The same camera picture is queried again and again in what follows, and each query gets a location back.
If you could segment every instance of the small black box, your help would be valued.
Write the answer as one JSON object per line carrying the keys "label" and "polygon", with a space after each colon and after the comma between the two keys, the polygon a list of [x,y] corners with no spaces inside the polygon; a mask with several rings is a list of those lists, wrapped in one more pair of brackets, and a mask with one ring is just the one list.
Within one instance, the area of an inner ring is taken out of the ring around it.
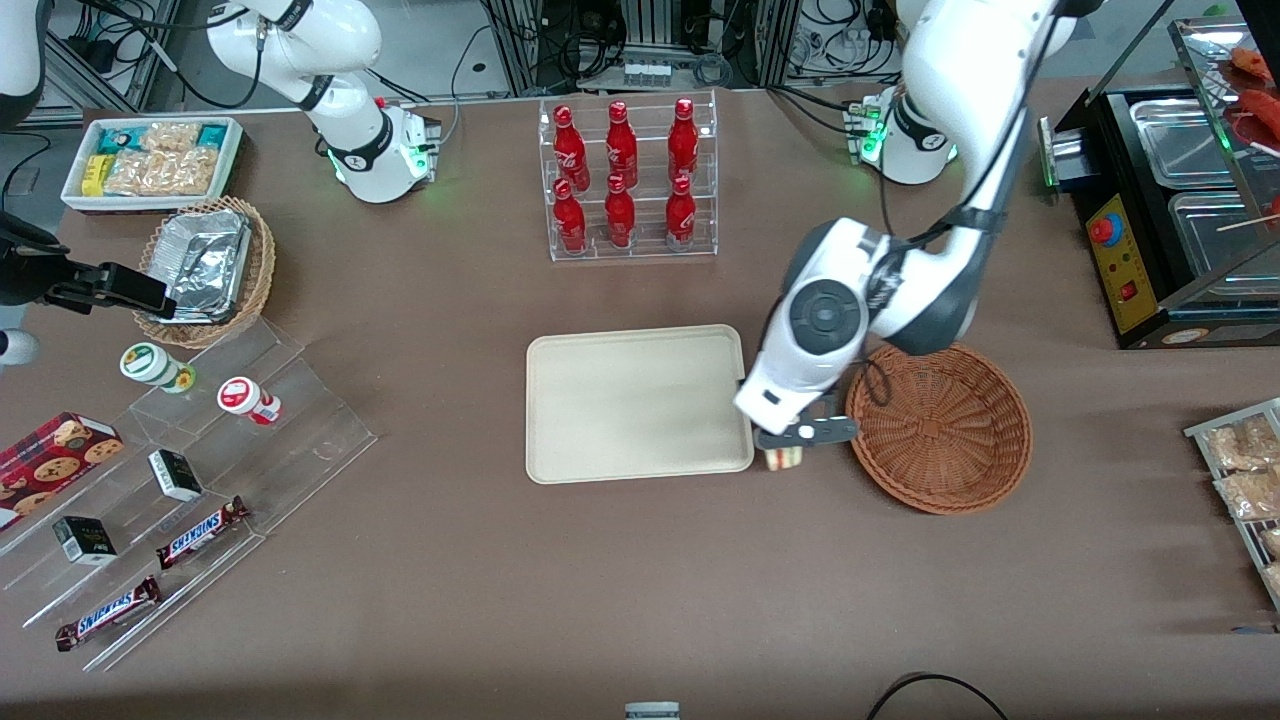
{"label": "small black box", "polygon": [[200,500],[204,488],[186,457],[172,450],[157,450],[147,460],[151,462],[151,473],[160,483],[160,492],[183,502]]}
{"label": "small black box", "polygon": [[72,562],[106,565],[115,560],[115,547],[101,520],[64,515],[54,523],[54,534]]}

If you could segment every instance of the red switch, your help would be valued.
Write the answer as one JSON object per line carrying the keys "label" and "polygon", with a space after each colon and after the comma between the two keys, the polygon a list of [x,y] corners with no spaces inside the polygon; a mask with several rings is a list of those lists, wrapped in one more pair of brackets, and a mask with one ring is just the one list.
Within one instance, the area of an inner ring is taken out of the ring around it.
{"label": "red switch", "polygon": [[1111,236],[1115,234],[1115,232],[1116,228],[1111,223],[1111,220],[1108,220],[1107,218],[1101,218],[1098,220],[1094,220],[1093,224],[1089,225],[1089,240],[1097,242],[1098,245],[1102,245],[1103,242],[1111,240]]}

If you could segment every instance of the skewer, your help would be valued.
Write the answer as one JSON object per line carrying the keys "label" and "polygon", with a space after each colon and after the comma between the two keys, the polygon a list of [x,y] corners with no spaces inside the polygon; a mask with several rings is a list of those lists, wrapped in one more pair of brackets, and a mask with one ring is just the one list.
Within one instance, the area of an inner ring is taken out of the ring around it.
{"label": "skewer", "polygon": [[1217,232],[1234,231],[1236,228],[1247,228],[1249,225],[1256,225],[1258,223],[1270,223],[1272,220],[1280,220],[1280,213],[1277,213],[1275,215],[1267,215],[1266,218],[1257,218],[1254,220],[1244,220],[1243,223],[1235,223],[1235,224],[1231,224],[1231,225],[1222,225],[1222,227],[1217,228]]}

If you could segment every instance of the red emergency stop button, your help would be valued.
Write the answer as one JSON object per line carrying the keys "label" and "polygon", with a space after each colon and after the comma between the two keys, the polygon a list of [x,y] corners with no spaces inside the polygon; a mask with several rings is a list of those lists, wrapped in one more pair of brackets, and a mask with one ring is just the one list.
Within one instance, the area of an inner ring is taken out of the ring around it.
{"label": "red emergency stop button", "polygon": [[1111,240],[1114,233],[1115,228],[1111,225],[1111,220],[1106,218],[1093,220],[1093,224],[1089,225],[1089,240],[1097,242],[1098,245]]}
{"label": "red emergency stop button", "polygon": [[1102,247],[1111,247],[1124,237],[1124,220],[1115,213],[1107,213],[1089,223],[1089,240]]}

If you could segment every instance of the aluminum foil container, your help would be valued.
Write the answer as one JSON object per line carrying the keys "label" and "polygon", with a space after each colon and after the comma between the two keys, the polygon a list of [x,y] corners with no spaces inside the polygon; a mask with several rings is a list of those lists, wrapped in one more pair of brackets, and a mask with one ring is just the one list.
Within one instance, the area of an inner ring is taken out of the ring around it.
{"label": "aluminum foil container", "polygon": [[177,305],[164,324],[220,324],[236,315],[252,223],[234,210],[174,215],[156,238],[147,274]]}

